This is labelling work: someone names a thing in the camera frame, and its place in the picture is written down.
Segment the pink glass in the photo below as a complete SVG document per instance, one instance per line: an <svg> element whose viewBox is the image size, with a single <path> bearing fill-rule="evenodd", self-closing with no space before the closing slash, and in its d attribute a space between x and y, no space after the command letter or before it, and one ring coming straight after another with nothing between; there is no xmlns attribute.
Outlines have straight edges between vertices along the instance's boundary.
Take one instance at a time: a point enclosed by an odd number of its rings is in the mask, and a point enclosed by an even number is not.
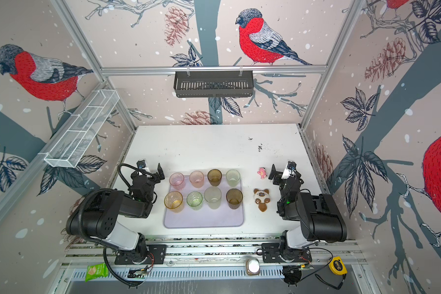
<svg viewBox="0 0 441 294"><path fill-rule="evenodd" d="M189 175L189 181L193 187L202 188L204 185L204 180L204 174L199 170L195 170Z"/></svg>
<svg viewBox="0 0 441 294"><path fill-rule="evenodd" d="M186 186L185 176L176 172L170 176L169 183L174 189L180 191Z"/></svg>

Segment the yellow glass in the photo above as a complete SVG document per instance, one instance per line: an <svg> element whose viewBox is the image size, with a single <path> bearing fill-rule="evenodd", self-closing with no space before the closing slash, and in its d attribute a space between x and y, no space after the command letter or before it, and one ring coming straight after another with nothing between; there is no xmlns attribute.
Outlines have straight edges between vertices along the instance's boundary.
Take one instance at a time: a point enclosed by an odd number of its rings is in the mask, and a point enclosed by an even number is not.
<svg viewBox="0 0 441 294"><path fill-rule="evenodd" d="M183 195L179 191L171 191L164 198L166 209L173 213L179 213L184 208Z"/></svg>

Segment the small green glass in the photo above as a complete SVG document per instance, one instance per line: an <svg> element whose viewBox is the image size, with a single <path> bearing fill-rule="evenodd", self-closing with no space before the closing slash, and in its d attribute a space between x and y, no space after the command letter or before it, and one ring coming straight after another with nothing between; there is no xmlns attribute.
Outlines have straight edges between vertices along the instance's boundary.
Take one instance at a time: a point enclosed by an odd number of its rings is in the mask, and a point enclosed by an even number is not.
<svg viewBox="0 0 441 294"><path fill-rule="evenodd" d="M186 203L193 210L200 210L203 205L203 195L198 191L192 191L186 198Z"/></svg>

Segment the pale green short glass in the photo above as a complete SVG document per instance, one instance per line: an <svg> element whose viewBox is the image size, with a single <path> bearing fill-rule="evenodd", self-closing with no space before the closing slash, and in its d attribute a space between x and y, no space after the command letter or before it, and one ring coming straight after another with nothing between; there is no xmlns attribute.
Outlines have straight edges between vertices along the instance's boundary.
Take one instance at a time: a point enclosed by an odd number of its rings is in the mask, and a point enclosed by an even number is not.
<svg viewBox="0 0 441 294"><path fill-rule="evenodd" d="M239 171L234 170L234 169L229 170L225 174L225 177L226 177L227 183L230 187L236 187L241 180L241 175L240 175Z"/></svg>

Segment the brown tall glass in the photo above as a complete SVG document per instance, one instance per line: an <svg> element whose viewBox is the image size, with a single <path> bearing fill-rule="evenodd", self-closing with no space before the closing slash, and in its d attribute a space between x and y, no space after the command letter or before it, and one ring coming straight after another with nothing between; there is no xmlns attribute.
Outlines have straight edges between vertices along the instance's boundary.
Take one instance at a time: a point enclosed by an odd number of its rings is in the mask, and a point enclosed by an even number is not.
<svg viewBox="0 0 441 294"><path fill-rule="evenodd" d="M230 189L226 193L226 200L230 209L238 209L243 201L243 193L239 189Z"/></svg>

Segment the olive amber glass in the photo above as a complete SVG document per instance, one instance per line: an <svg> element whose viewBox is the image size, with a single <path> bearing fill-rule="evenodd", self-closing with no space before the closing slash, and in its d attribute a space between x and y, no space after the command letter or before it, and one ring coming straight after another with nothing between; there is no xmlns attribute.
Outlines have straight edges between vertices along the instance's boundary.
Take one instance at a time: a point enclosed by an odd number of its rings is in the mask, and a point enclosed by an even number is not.
<svg viewBox="0 0 441 294"><path fill-rule="evenodd" d="M208 172L208 181L209 183L214 186L217 187L220 185L221 181L222 181L222 172L218 169L212 169Z"/></svg>

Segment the pale green frosted glass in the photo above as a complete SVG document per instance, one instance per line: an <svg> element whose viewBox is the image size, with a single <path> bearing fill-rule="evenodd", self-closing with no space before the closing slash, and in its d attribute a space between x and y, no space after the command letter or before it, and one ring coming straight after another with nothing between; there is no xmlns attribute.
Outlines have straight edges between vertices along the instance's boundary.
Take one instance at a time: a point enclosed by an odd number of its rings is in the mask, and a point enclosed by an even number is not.
<svg viewBox="0 0 441 294"><path fill-rule="evenodd" d="M215 186L209 187L204 192L204 200L211 209L218 209L221 205L222 191Z"/></svg>

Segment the lilac plastic tray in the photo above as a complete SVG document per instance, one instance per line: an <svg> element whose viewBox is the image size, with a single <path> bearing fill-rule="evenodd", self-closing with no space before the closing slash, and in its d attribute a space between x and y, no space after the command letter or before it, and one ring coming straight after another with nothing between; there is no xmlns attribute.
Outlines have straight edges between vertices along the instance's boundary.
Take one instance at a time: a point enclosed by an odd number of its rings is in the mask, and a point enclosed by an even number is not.
<svg viewBox="0 0 441 294"><path fill-rule="evenodd" d="M226 200L226 193L232 189L225 179L222 179L219 186L222 191L221 205L218 209L211 209L204 200L204 192L210 185L208 180L204 180L202 188L193 187L189 181L189 176L185 176L186 186L179 192L183 195L184 208L179 213L173 213L166 209L164 216L164 226L168 229L187 229L187 228L213 228L213 227L239 227L244 223L243 205L238 209L230 209ZM170 191L178 191L170 186ZM198 191L203 195L203 205L200 210L191 209L186 203L186 198L192 191Z"/></svg>

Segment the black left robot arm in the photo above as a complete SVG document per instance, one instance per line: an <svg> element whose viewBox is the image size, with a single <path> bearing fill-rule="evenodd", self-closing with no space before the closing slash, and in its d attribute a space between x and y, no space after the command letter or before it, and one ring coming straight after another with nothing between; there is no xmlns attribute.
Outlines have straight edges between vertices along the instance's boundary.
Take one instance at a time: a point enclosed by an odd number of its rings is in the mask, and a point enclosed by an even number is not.
<svg viewBox="0 0 441 294"><path fill-rule="evenodd" d="M127 279L120 276L110 266L107 250L115 252L117 265L143 265L144 274L164 263L167 245L147 245L146 237L122 225L118 216L146 219L158 199L155 185L165 175L162 167L156 173L148 171L144 160L130 168L131 181L124 180L127 191L101 188L89 192L69 216L66 233L101 245L108 271L128 287L137 288L141 282L135 280L135 272L129 272Z"/></svg>

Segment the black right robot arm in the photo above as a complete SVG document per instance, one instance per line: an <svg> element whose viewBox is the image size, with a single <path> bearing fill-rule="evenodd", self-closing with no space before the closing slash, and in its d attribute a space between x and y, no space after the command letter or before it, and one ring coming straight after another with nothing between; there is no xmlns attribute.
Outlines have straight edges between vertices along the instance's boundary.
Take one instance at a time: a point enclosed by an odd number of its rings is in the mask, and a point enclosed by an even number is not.
<svg viewBox="0 0 441 294"><path fill-rule="evenodd" d="M299 222L297 228L282 233L279 257L293 262L303 258L308 247L319 241L335 243L347 239L347 228L333 197L329 194L315 196L302 188L304 180L294 161L289 161L284 171L276 170L273 165L268 179L279 187L279 216L285 221Z"/></svg>

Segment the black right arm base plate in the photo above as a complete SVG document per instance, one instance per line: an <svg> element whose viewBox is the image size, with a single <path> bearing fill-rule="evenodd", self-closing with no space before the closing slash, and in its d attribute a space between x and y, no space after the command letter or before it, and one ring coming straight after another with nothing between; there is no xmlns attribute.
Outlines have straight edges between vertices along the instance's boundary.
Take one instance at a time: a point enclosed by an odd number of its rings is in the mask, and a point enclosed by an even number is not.
<svg viewBox="0 0 441 294"><path fill-rule="evenodd" d="M292 249L280 243L262 243L264 263L311 263L311 253L305 249Z"/></svg>

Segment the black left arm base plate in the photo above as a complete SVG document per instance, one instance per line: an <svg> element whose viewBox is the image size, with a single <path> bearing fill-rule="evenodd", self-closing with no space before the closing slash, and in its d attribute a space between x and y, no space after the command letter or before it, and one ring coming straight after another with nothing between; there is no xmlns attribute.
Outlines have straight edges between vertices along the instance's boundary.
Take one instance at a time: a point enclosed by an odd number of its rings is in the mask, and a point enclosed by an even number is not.
<svg viewBox="0 0 441 294"><path fill-rule="evenodd" d="M164 263L166 245L142 245L132 251L118 251L116 265L161 265Z"/></svg>

